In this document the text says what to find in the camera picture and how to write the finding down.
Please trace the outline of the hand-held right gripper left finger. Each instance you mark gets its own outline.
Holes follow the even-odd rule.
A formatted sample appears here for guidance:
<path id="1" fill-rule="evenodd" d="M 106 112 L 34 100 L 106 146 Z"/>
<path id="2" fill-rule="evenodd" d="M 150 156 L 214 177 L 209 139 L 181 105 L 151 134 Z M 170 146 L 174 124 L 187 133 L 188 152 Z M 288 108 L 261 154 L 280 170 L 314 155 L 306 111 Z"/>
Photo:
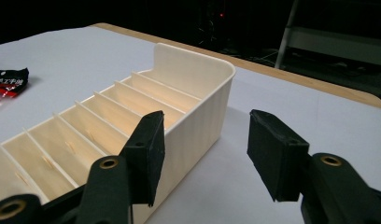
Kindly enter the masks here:
<path id="1" fill-rule="evenodd" d="M 164 114 L 146 114 L 120 154 L 95 161 L 82 193 L 76 224 L 134 224 L 135 204 L 151 207 L 165 157 Z"/>

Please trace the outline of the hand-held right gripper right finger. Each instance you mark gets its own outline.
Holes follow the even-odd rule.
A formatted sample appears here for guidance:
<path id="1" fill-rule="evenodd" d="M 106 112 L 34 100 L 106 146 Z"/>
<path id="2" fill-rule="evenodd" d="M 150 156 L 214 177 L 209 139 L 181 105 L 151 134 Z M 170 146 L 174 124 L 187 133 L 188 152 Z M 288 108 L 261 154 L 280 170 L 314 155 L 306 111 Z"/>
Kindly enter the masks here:
<path id="1" fill-rule="evenodd" d="M 301 201 L 305 224 L 381 224 L 381 191 L 345 159 L 308 149 L 275 115 L 250 111 L 247 155 L 274 201 Z"/>

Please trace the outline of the cream divided storage box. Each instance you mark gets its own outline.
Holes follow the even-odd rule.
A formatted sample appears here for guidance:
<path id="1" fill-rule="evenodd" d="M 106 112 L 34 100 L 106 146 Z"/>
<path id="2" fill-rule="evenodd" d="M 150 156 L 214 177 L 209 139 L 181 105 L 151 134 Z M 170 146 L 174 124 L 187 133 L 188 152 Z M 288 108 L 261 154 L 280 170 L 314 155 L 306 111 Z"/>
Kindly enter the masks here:
<path id="1" fill-rule="evenodd" d="M 149 70 L 0 143 L 0 224 L 76 224 L 93 163 L 120 154 L 139 121 L 164 114 L 165 157 L 154 204 L 135 204 L 146 220 L 219 139 L 234 67 L 159 43 Z"/>

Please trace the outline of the black and red snack packet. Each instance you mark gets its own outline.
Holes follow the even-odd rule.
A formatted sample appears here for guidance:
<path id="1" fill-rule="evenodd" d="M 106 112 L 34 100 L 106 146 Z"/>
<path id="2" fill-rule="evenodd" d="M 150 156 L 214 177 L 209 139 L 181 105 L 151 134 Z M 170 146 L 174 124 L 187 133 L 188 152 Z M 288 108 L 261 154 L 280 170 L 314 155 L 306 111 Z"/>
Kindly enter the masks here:
<path id="1" fill-rule="evenodd" d="M 0 70 L 0 102 L 8 97 L 16 97 L 27 86 L 29 70 Z"/>

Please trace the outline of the grey metal stand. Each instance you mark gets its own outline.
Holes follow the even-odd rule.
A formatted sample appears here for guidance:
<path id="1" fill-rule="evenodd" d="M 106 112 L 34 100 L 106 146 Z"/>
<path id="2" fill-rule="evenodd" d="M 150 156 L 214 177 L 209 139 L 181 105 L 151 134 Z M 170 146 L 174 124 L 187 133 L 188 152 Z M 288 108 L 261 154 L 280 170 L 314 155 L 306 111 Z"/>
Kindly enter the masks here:
<path id="1" fill-rule="evenodd" d="M 301 2 L 302 0 L 293 0 L 277 53 L 275 68 L 282 67 L 287 48 L 308 50 L 381 66 L 381 39 L 345 35 L 294 25 L 296 11 Z"/>

